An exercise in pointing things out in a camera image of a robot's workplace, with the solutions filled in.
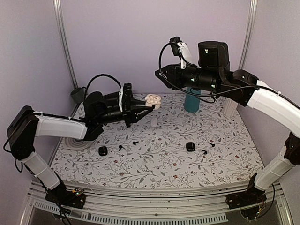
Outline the white earbud charging case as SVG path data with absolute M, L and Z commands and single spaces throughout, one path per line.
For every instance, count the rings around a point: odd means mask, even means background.
M 161 106 L 161 97 L 157 94 L 148 94 L 145 97 L 145 106 L 154 106 L 154 109 L 157 110 Z

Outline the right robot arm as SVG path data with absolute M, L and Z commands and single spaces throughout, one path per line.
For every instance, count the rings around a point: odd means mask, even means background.
M 208 91 L 208 97 L 229 98 L 270 116 L 290 130 L 282 150 L 251 177 L 243 192 L 244 203 L 253 204 L 273 182 L 300 164 L 300 107 L 255 75 L 242 69 L 232 72 L 226 43 L 200 42 L 198 53 L 198 65 L 192 64 L 187 44 L 178 37 L 170 39 L 160 51 L 155 76 L 173 90 L 184 92 L 188 87 Z

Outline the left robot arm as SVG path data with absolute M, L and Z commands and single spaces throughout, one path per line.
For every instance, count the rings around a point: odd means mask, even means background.
M 59 176 L 36 153 L 35 137 L 67 137 L 92 142 L 104 131 L 103 125 L 124 121 L 130 127 L 153 111 L 152 106 L 148 107 L 144 101 L 133 97 L 131 88 L 131 84 L 126 83 L 118 92 L 103 95 L 95 91 L 89 94 L 83 101 L 84 117 L 80 119 L 51 116 L 24 106 L 7 129 L 8 152 L 51 190 L 54 199 L 66 203 L 70 194 Z

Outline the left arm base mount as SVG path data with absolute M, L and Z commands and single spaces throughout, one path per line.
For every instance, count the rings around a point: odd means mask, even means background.
M 86 194 L 77 194 L 76 192 L 68 191 L 63 187 L 56 187 L 47 191 L 45 199 L 59 205 L 83 209 L 86 197 Z

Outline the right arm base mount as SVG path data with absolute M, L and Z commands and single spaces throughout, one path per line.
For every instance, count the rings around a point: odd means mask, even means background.
M 229 209 L 235 209 L 240 207 L 249 206 L 252 204 L 263 203 L 267 200 L 267 197 L 262 191 L 242 191 L 226 196 L 225 202 L 229 206 Z

